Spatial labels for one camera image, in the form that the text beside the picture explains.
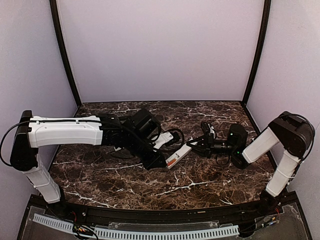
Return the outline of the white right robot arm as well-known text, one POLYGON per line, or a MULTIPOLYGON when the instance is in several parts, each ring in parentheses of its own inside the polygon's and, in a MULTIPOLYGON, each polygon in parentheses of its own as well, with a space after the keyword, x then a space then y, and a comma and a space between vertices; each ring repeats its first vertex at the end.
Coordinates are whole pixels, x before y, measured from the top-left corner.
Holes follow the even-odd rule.
POLYGON ((238 123, 233 123, 227 139, 216 139, 215 130, 207 122, 201 123, 203 135, 187 141, 186 145, 197 155, 211 158, 227 155, 238 169, 244 170, 277 144, 284 152, 280 163, 265 189, 260 193, 256 211, 265 215, 280 202, 280 195, 295 178, 302 162, 310 154, 316 135, 313 125, 302 115, 284 111, 249 144, 248 132, 238 123))

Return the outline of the orange AAA battery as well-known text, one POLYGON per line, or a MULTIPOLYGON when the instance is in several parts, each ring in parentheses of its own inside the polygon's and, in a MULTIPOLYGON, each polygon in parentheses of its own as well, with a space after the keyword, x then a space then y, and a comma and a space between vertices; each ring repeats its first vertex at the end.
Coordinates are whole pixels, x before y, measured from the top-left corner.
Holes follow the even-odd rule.
POLYGON ((167 166, 171 166, 171 165, 174 165, 175 162, 177 161, 177 159, 174 157, 174 158, 171 158, 171 159, 167 159, 166 163, 167 163, 167 166))

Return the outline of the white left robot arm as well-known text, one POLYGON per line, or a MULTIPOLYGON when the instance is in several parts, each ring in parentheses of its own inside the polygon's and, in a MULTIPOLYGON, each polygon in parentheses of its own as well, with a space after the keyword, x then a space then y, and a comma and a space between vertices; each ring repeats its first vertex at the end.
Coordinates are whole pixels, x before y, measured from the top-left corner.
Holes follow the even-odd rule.
POLYGON ((52 179, 39 157, 39 148, 50 145, 85 144, 126 149, 138 157, 145 169, 163 168, 160 148, 173 139, 161 132, 161 124, 148 110, 133 116, 115 114, 74 118, 47 118, 23 112, 10 155, 10 165, 21 171, 48 204, 63 200, 63 191, 52 179))

